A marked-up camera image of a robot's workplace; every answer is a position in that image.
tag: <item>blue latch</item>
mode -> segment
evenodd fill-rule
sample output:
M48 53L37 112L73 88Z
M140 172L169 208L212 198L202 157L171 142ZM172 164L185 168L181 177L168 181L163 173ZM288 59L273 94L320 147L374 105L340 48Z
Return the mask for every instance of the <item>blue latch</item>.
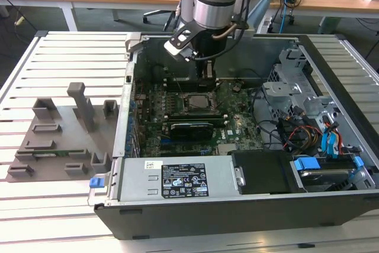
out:
M364 166L365 164L363 163L363 160L362 160L362 158L361 157L359 157L359 156L356 156L356 157L354 157L354 162L355 162L355 164L356 164L356 167L362 167L362 166Z
M105 187L105 178L93 177L89 180L89 187L93 188L104 188Z
M295 166L297 171L321 168L316 157L300 157L295 160Z

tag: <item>metal bracket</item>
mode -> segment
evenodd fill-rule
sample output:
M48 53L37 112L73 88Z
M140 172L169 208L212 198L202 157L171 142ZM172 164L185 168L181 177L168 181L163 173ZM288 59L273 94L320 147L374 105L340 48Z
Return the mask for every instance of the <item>metal bracket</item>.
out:
M142 45L143 39L141 33L128 33L126 35L125 46L128 53L133 53Z

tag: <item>blue plastic clip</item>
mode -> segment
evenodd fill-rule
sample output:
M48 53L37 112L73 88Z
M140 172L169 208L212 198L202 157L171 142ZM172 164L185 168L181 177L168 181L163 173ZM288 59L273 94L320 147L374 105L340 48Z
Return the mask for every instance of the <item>blue plastic clip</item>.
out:
M324 132L322 135L322 140L321 140L321 150L324 152L326 151L327 147L327 132Z
M364 166L365 164L363 163L363 160L362 160L362 158L360 157L360 156L356 156L356 157L354 157L354 162L355 162L355 164L356 164L356 167L362 167L362 166Z
M89 187L93 188L104 188L105 187L105 179L93 177L89 180Z
M297 171L321 168L316 157L300 157L296 159L294 162Z
M334 143L336 142L337 136L335 133L330 133L329 144L327 146L327 154L331 155L333 158L337 158L338 155L334 153Z

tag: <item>cable on floor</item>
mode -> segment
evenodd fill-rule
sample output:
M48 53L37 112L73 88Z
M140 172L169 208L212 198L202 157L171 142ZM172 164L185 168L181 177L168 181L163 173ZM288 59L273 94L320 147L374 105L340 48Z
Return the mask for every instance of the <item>cable on floor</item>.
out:
M17 11L18 11L18 13L20 13L20 15L22 16L22 17L24 17L24 19L25 19L25 21L26 22L28 22L29 23L29 25L31 25L32 26L32 28L33 29L35 29L35 31L38 31L38 29L28 20L28 18L26 18L25 17L25 15L15 6L15 5L13 5L13 3L10 1L10 0L6 0L9 4L11 4L12 5L12 7L13 8L15 8Z

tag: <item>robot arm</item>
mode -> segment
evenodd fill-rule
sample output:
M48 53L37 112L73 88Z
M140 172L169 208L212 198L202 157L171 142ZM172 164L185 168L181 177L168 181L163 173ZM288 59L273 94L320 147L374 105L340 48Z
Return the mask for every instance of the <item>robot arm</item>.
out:
M194 0L193 20L184 24L165 44L167 51L196 62L199 78L214 79L214 61L226 50L227 35L246 28L249 0Z

